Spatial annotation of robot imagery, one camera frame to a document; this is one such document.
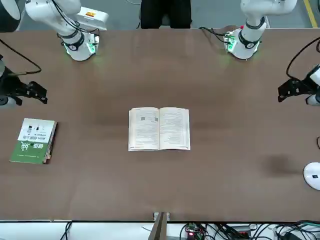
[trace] orange label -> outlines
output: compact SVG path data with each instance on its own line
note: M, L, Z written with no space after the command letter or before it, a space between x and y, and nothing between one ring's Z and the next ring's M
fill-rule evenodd
M96 14L94 12L88 11L85 15L87 15L89 17L94 17Z

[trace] gray floor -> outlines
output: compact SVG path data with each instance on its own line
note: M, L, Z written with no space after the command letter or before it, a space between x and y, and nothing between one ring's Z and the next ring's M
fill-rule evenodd
M24 0L18 0L23 10ZM240 0L192 0L192 27L223 28L227 25L243 25L245 17L240 10ZM126 0L81 0L82 6L109 14L109 30L134 30L139 23L139 5ZM288 15L270 16L271 28L311 28L303 0L298 0L294 11ZM48 26L34 22L24 14L19 30L45 30Z

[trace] white object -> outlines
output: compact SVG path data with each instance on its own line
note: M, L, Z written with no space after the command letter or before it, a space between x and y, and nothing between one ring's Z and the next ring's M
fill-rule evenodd
M306 183L313 189L320 191L320 162L311 162L303 169Z
M76 26L76 23L67 17L81 11L80 0L54 0L54 2L62 12L56 8L52 0L26 0L25 11L34 21L43 22L52 27L60 35L67 53L74 60L88 59L98 50L95 35L72 27L71 25Z
M236 29L232 48L227 51L238 59L249 59L257 51L259 40L267 28L264 16L283 15L292 12L297 0L241 0L241 10L246 23L243 29Z
M109 15L107 13L87 7L81 7L80 12L76 15L76 20L80 23L80 27L88 30L107 30L108 18Z
M314 67L314 69L311 71L312 74L310 74L310 79L320 86L320 64ZM316 94L310 95L305 99L306 104L311 105L311 106L320 106L319 102L319 96Z

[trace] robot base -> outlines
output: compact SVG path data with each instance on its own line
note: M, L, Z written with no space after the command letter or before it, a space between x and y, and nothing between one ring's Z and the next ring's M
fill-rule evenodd
M99 36L94 33L85 32L84 42L76 51L71 51L64 45L66 52L76 61L85 61L98 52Z
M240 28L229 31L226 33L225 37L223 37L225 42L229 42L224 44L224 47L227 52L232 53L237 59L246 60L253 56L253 54L258 50L259 43L258 42L253 48L246 48L239 40L239 32Z
M320 191L320 162L311 162L303 169L305 182L313 189Z

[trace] green led light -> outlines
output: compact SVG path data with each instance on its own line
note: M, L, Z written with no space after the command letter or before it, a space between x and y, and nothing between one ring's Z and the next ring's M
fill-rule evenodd
M96 52L96 47L92 43L87 43L86 45L88 46L91 54L94 54Z

